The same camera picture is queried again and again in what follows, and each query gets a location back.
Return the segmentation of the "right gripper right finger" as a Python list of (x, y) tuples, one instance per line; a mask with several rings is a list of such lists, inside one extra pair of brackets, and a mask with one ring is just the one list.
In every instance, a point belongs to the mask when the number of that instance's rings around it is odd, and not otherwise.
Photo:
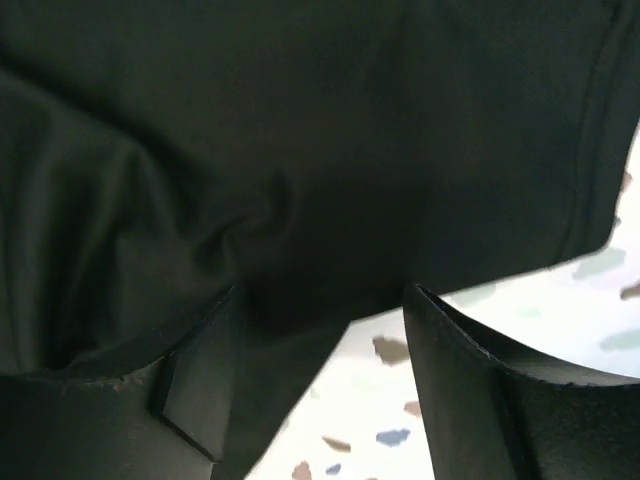
[(636, 480), (639, 383), (513, 340), (417, 285), (404, 325), (437, 480)]

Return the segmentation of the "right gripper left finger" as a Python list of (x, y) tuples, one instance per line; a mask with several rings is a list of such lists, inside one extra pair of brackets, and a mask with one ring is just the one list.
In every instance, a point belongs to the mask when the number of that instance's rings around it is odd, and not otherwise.
[(1, 379), (1, 475), (208, 479), (243, 349), (243, 290), (58, 371)]

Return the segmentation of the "black t shirt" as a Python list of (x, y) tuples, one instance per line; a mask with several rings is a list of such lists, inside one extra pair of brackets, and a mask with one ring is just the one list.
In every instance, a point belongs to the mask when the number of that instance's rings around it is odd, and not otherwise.
[(605, 245), (635, 1), (5, 1), (1, 379), (243, 290), (245, 477), (350, 322)]

